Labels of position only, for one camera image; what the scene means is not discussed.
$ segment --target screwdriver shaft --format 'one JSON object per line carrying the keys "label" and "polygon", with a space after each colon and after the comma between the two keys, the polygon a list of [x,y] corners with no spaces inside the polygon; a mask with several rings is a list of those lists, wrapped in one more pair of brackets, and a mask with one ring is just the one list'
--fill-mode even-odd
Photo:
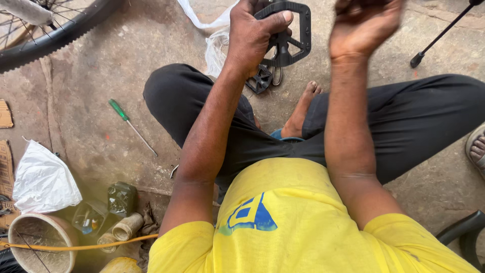
{"label": "screwdriver shaft", "polygon": [[146,140],[142,137],[142,135],[135,129],[135,127],[133,127],[133,125],[130,123],[129,120],[127,120],[126,122],[128,122],[128,124],[131,126],[131,128],[135,131],[135,133],[140,137],[140,139],[143,141],[143,143],[150,149],[150,151],[152,151],[152,153],[155,155],[155,156],[158,156],[158,154],[150,147],[150,145],[146,142]]}

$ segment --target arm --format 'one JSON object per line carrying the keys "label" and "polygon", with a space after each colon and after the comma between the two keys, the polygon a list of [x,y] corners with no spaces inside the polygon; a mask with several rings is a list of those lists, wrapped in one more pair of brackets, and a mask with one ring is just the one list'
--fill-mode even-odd
{"label": "arm", "polygon": [[185,140],[160,236],[183,223],[212,223],[214,180],[226,153],[227,135],[246,79],[258,71],[271,34],[287,29],[291,12],[256,20],[258,0],[240,0],[231,11],[229,51],[219,78]]}
{"label": "arm", "polygon": [[404,214],[376,177],[366,90],[369,57],[397,30],[401,8],[401,0],[363,6],[357,12],[347,9],[352,13],[338,8],[330,37],[332,75],[325,158],[332,184],[359,229],[379,215]]}

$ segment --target yellow t-shirt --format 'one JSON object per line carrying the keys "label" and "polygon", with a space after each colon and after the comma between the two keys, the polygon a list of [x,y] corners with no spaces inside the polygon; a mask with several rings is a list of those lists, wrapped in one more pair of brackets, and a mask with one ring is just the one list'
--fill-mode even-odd
{"label": "yellow t-shirt", "polygon": [[190,222],[157,239],[148,272],[478,271],[403,214],[381,215],[359,231],[324,166],[269,158],[234,179],[216,228]]}

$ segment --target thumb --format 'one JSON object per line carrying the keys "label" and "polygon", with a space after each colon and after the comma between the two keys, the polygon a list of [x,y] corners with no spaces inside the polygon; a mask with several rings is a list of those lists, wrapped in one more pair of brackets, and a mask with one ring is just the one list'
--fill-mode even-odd
{"label": "thumb", "polygon": [[260,20],[261,24],[263,25],[263,29],[271,34],[285,31],[292,21],[293,13],[288,10],[275,13]]}

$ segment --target yellow container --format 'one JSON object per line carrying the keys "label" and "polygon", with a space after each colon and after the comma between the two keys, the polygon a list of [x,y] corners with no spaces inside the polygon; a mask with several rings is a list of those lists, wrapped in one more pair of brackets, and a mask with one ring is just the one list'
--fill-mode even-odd
{"label": "yellow container", "polygon": [[99,273],[142,273],[142,269],[136,266],[136,260],[128,257],[112,259]]}

